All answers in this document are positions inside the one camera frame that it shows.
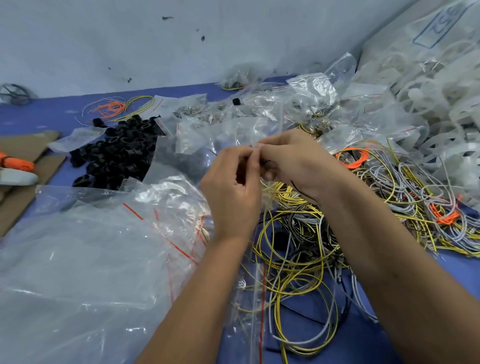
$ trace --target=cardboard piece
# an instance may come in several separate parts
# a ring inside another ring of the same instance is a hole
[[[60,132],[47,130],[42,133],[0,136],[0,151],[14,158],[34,162],[47,150],[47,144],[57,140]],[[0,186],[0,204],[7,198],[12,186]]]
[[[33,173],[38,176],[38,184],[46,184],[65,160],[65,156],[42,157],[35,163]],[[14,187],[0,204],[0,237],[15,225],[28,205],[35,198],[37,184]]]

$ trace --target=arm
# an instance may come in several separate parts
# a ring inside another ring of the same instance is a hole
[[[230,292],[260,214],[259,156],[247,147],[224,149],[202,180],[215,236],[137,364],[215,362]]]
[[[301,131],[262,143],[262,158],[278,166],[263,175],[295,183],[321,206],[404,359],[478,362],[480,303],[420,247],[374,192]]]

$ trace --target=forearm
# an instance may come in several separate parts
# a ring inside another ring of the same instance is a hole
[[[473,361],[480,304],[423,250],[386,204],[350,172],[341,180],[322,181],[315,197],[404,358]]]
[[[214,241],[137,364],[214,363],[246,242]]]

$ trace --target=white wall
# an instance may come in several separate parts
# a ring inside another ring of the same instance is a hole
[[[0,0],[0,83],[56,97],[216,82],[248,61],[324,68],[412,2]]]

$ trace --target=blue surface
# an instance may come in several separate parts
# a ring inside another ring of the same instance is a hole
[[[57,130],[62,133],[62,136],[69,135],[74,128],[80,126],[74,117],[80,116],[79,112],[82,107],[102,97],[122,96],[125,99],[138,95],[184,97],[201,93],[207,93],[210,101],[221,100],[231,95],[214,84],[207,84],[34,100],[30,105],[24,107],[0,104],[0,135],[29,134],[45,130]],[[49,184],[70,186],[76,177],[84,173],[84,170],[84,167],[75,169],[69,162],[65,162]],[[465,258],[454,253],[445,253],[438,258],[438,262],[475,297],[480,298],[480,280],[477,279],[480,272],[480,260]],[[309,317],[320,320],[324,317],[324,304],[314,295],[295,298],[287,303],[290,307]],[[318,324],[298,317],[287,310],[284,311],[282,311],[284,334],[291,340],[308,339],[321,330]],[[268,333],[265,336],[265,345],[268,348],[277,347],[276,342]],[[337,331],[330,345],[322,353],[313,358],[289,354],[288,358],[290,364],[401,363],[381,327],[364,319],[354,306],[350,309],[347,319]],[[230,363],[235,363],[235,358],[230,358]],[[281,363],[280,354],[264,350],[264,363]]]

